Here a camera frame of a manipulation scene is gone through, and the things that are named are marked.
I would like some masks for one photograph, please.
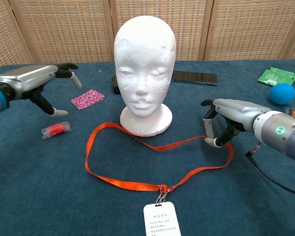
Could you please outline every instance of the robotic hand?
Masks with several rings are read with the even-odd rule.
[[[81,89],[76,75],[69,69],[77,69],[72,63],[58,65],[30,65],[0,74],[0,112],[9,107],[9,102],[29,99],[52,117],[65,116],[67,111],[57,110],[41,95],[45,84],[53,78],[68,78]]]
[[[201,105],[211,106],[203,119],[207,135],[205,141],[209,145],[220,148],[240,131],[254,132],[261,143],[295,160],[295,118],[293,116],[240,100],[205,100]],[[226,119],[227,128],[220,137],[214,138],[211,119],[217,114]]]

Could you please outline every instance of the black cable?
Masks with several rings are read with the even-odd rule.
[[[285,190],[291,192],[291,193],[294,193],[295,194],[295,191],[280,184],[279,182],[275,181],[274,179],[272,179],[266,172],[264,172],[263,169],[261,169],[261,167],[258,165],[258,163],[256,162],[256,160],[253,158],[252,156],[252,153],[249,151],[246,153],[246,157],[251,161],[251,163],[257,167],[257,169],[261,172],[261,174],[263,174],[265,177],[267,177],[270,181],[272,181],[273,183],[275,183],[276,185],[280,186],[281,188],[284,188]]]

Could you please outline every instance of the mannequin face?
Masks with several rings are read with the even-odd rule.
[[[144,22],[140,20],[125,30],[120,28],[115,40],[115,64],[126,106],[135,116],[147,118],[159,108],[167,94],[176,42],[170,27],[162,20],[155,17],[147,17]]]

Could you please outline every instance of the mannequin nose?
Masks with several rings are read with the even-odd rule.
[[[137,94],[138,95],[145,95],[147,94],[146,88],[146,79],[144,76],[140,76],[138,80],[138,87],[137,87]]]

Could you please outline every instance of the white badge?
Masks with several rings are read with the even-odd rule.
[[[147,236],[181,236],[174,204],[164,202],[143,209]]]

